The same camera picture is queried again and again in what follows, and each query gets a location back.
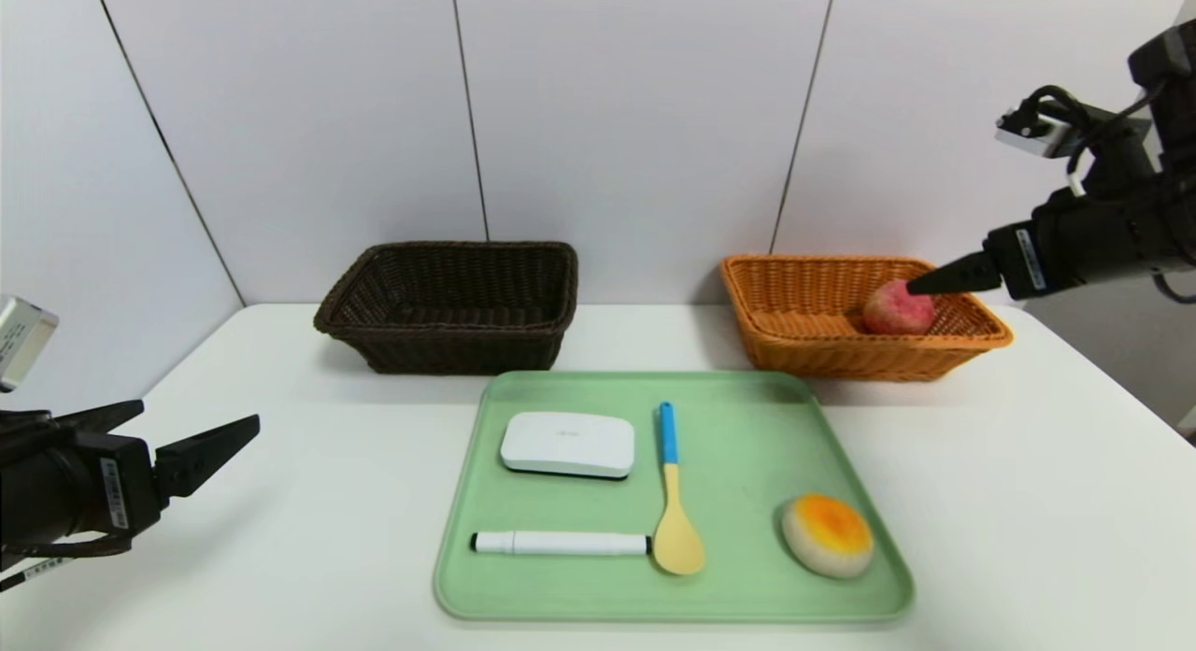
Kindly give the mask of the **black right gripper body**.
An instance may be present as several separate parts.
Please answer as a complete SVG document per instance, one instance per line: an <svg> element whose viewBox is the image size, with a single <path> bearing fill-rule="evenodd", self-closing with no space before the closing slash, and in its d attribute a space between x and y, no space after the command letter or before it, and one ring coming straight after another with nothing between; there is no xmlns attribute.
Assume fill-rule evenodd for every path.
<svg viewBox="0 0 1196 651"><path fill-rule="evenodd" d="M983 248L1017 302L1154 270L1130 208L1094 203L1070 189L1052 191L1029 219L991 231Z"/></svg>

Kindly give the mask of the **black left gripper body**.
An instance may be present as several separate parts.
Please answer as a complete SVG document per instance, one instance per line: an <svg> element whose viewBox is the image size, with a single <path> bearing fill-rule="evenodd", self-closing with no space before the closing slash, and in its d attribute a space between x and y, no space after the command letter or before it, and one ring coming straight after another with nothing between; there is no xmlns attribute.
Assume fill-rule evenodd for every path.
<svg viewBox="0 0 1196 651"><path fill-rule="evenodd" d="M77 433L4 467L4 544L139 533L159 517L150 448L134 437Z"/></svg>

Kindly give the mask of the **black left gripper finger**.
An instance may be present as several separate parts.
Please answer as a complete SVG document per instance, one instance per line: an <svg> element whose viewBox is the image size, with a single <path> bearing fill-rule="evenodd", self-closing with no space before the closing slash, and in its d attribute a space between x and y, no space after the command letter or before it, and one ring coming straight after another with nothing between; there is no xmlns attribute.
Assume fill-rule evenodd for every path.
<svg viewBox="0 0 1196 651"><path fill-rule="evenodd" d="M159 507L166 509L173 498L191 497L260 432L260 416L243 416L157 448L154 481Z"/></svg>
<svg viewBox="0 0 1196 651"><path fill-rule="evenodd" d="M80 433L111 433L112 430L141 416L145 404L141 400L123 401L123 403L99 404L87 410L55 416L59 427Z"/></svg>

